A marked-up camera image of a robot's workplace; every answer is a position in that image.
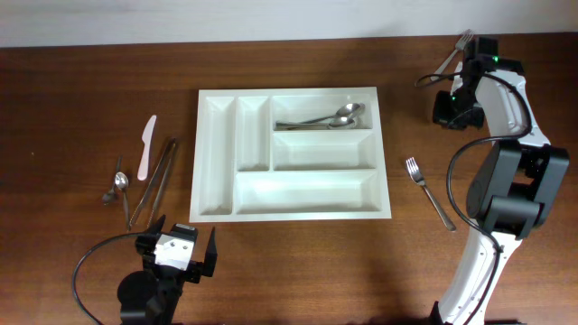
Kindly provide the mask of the steel fork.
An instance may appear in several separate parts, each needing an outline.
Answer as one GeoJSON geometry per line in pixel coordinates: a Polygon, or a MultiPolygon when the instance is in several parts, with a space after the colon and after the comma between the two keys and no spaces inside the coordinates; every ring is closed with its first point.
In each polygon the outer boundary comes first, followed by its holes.
{"type": "Polygon", "coordinates": [[[438,75],[443,74],[449,64],[452,62],[454,57],[460,52],[463,51],[466,47],[467,43],[471,41],[474,37],[475,33],[472,29],[468,29],[461,34],[460,39],[455,43],[454,50],[452,53],[445,59],[445,61],[439,66],[439,68],[433,73],[433,76],[430,78],[431,81],[438,80],[438,75]]]}
{"type": "Polygon", "coordinates": [[[419,166],[417,165],[414,157],[410,157],[406,160],[406,170],[407,170],[407,173],[408,173],[409,177],[411,178],[411,180],[424,190],[424,193],[426,194],[428,199],[431,201],[434,209],[436,210],[437,214],[439,215],[439,217],[440,217],[442,223],[444,224],[444,226],[446,227],[446,229],[451,231],[451,232],[454,232],[457,229],[457,227],[451,221],[451,219],[448,217],[448,215],[446,214],[446,212],[443,209],[440,202],[437,200],[437,198],[433,195],[433,193],[428,188],[426,181],[425,181],[425,178],[424,178],[423,174],[421,173],[419,166]]]}

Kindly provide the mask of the white plastic cutlery tray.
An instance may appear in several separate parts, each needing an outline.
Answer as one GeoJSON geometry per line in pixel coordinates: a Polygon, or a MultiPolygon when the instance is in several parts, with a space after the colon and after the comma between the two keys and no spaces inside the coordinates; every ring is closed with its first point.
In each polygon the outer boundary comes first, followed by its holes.
{"type": "Polygon", "coordinates": [[[190,222],[391,216],[376,88],[200,91],[190,222]],[[348,103],[365,105],[354,128],[275,128],[348,103]]]}

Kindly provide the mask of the small dark teaspoon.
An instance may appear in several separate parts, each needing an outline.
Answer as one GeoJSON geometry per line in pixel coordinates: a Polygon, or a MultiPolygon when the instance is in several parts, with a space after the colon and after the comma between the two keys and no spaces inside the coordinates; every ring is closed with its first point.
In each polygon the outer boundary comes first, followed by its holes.
{"type": "MultiPolygon", "coordinates": [[[[115,170],[115,172],[119,172],[119,171],[120,171],[121,163],[122,163],[122,157],[119,156],[118,159],[117,159],[117,165],[116,165],[116,170],[115,170]]],[[[111,202],[114,202],[114,201],[117,199],[117,194],[116,194],[115,187],[116,187],[116,184],[113,182],[111,189],[102,196],[101,201],[102,201],[102,203],[103,203],[104,205],[108,205],[108,204],[110,204],[111,202]]]]}

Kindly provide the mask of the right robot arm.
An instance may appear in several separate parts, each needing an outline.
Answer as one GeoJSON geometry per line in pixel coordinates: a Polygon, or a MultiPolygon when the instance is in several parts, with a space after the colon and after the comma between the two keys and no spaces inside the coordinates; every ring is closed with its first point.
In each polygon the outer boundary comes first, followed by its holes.
{"type": "Polygon", "coordinates": [[[569,167],[568,152],[550,144],[531,111],[518,60],[499,57],[498,43],[467,43],[448,91],[436,95],[433,121],[447,129],[489,129],[466,144],[490,144],[459,217],[469,235],[452,284],[435,302],[432,324],[482,324],[489,299],[515,250],[548,217],[569,167]]]}

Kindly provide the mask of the small shiny teaspoon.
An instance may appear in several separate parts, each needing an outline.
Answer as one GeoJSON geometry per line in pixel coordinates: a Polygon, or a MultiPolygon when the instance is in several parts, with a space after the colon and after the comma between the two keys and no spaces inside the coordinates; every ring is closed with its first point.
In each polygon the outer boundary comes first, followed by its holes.
{"type": "Polygon", "coordinates": [[[130,226],[130,213],[129,213],[129,205],[128,205],[128,198],[127,198],[127,188],[129,185],[129,181],[127,176],[123,172],[117,172],[115,175],[115,185],[121,190],[123,194],[123,209],[125,214],[125,221],[126,221],[126,230],[129,231],[130,226]]]}

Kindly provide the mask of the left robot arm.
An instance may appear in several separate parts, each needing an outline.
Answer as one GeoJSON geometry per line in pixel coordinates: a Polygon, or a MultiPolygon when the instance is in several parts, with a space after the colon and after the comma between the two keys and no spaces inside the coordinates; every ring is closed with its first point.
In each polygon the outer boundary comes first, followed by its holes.
{"type": "Polygon", "coordinates": [[[214,274],[218,260],[216,230],[212,229],[204,260],[193,261],[199,231],[175,224],[163,232],[160,217],[135,240],[143,269],[127,275],[117,288],[123,324],[171,324],[186,283],[199,283],[214,274]]]}

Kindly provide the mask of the metal kitchen tongs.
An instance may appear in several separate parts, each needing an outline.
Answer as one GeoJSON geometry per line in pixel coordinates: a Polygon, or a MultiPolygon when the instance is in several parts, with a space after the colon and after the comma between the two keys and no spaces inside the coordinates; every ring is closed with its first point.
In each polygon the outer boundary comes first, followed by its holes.
{"type": "Polygon", "coordinates": [[[177,145],[177,139],[171,138],[168,141],[168,143],[166,144],[166,146],[164,147],[163,154],[162,154],[161,159],[159,160],[159,162],[157,163],[157,165],[154,169],[153,176],[151,177],[151,180],[148,182],[141,200],[137,204],[135,211],[133,212],[131,218],[129,219],[129,228],[132,228],[132,226],[137,222],[138,217],[140,215],[140,212],[143,210],[143,208],[145,207],[145,204],[150,199],[154,188],[158,185],[158,183],[161,179],[162,173],[166,170],[166,166],[167,166],[168,162],[170,161],[170,156],[172,154],[173,149],[176,147],[176,145],[177,145]]]}

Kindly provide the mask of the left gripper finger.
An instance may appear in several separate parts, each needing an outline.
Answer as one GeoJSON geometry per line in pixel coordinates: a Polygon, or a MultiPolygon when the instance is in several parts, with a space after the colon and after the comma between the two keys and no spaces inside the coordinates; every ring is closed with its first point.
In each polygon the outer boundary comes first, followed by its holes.
{"type": "Polygon", "coordinates": [[[166,220],[166,216],[162,215],[144,232],[144,234],[147,236],[159,236],[159,235],[161,235],[165,220],[166,220]]]}
{"type": "Polygon", "coordinates": [[[205,251],[202,275],[205,277],[212,277],[216,268],[218,260],[218,250],[216,245],[216,228],[212,228],[210,232],[209,242],[205,251]]]}

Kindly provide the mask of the white plastic knife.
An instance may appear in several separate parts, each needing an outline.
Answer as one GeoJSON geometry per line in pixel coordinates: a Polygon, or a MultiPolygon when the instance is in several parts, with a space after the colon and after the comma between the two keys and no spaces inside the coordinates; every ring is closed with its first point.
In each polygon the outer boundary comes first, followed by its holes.
{"type": "Polygon", "coordinates": [[[143,152],[141,156],[141,161],[139,163],[138,171],[137,171],[137,179],[139,181],[144,181],[148,176],[148,169],[149,169],[149,159],[150,159],[150,149],[151,149],[151,142],[154,133],[154,126],[156,123],[156,115],[152,115],[147,124],[145,125],[144,131],[142,133],[141,140],[143,142],[143,152]]]}

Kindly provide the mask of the steel tablespoon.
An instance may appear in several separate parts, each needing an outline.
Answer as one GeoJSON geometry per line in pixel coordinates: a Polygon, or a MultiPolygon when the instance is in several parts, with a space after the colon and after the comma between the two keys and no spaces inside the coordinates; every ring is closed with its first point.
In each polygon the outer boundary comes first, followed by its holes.
{"type": "Polygon", "coordinates": [[[356,125],[356,121],[348,117],[333,118],[329,123],[295,123],[295,122],[281,122],[275,123],[276,129],[351,129],[356,125]]]}
{"type": "Polygon", "coordinates": [[[335,117],[355,118],[362,112],[364,108],[365,105],[363,103],[348,103],[340,107],[334,115],[319,117],[312,120],[306,120],[303,121],[303,123],[304,124],[317,123],[326,119],[333,119],[335,117]]]}

